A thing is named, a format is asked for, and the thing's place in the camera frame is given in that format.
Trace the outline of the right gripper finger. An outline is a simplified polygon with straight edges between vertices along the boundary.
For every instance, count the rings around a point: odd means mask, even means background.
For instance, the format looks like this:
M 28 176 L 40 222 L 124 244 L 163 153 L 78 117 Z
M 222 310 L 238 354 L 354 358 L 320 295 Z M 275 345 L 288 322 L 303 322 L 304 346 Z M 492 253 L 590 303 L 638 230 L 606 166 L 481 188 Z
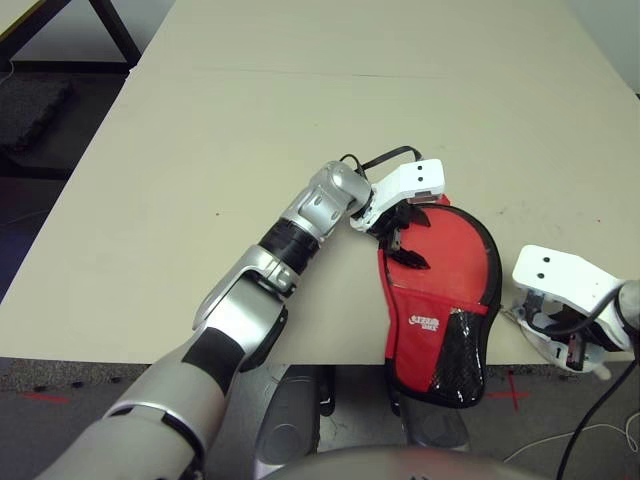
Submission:
M 580 313 L 570 307 L 563 307 L 560 311 L 548 314 L 550 323 L 545 327 L 551 332 L 574 333 L 579 330 Z
M 586 342 L 583 339 L 570 339 L 568 343 L 566 367 L 571 371 L 583 371 L 586 359 Z

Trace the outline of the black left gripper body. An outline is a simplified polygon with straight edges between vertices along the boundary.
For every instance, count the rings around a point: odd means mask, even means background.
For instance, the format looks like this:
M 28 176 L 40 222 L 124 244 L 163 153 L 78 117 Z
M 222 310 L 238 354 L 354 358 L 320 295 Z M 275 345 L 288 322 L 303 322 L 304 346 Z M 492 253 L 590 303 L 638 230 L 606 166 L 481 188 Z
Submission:
M 372 225 L 372 236 L 378 241 L 378 247 L 386 250 L 393 243 L 396 232 L 407 226 L 408 205 L 396 204 L 382 213 Z

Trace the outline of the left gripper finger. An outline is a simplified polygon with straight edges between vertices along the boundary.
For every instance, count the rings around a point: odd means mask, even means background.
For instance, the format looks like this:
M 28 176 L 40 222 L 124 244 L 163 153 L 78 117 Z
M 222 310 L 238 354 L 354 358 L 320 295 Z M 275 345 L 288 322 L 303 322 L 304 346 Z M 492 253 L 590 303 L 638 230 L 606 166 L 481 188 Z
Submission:
M 399 249 L 391 249 L 388 251 L 388 257 L 396 261 L 397 263 L 411 269 L 430 269 L 430 265 L 426 261 L 426 259 L 413 250 L 406 250 L 402 247 L 400 247 Z
M 403 213 L 404 222 L 409 225 L 411 223 L 430 226 L 430 220 L 424 210 L 417 205 L 407 204 L 404 205 Z

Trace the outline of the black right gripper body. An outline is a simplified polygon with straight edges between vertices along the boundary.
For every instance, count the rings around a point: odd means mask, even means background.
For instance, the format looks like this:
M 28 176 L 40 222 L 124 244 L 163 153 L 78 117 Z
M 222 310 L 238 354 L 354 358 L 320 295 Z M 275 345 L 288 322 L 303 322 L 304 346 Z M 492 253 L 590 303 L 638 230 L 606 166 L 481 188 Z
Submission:
M 582 337 L 587 343 L 599 346 L 607 352 L 614 351 L 614 343 L 597 322 L 587 325 L 582 330 Z

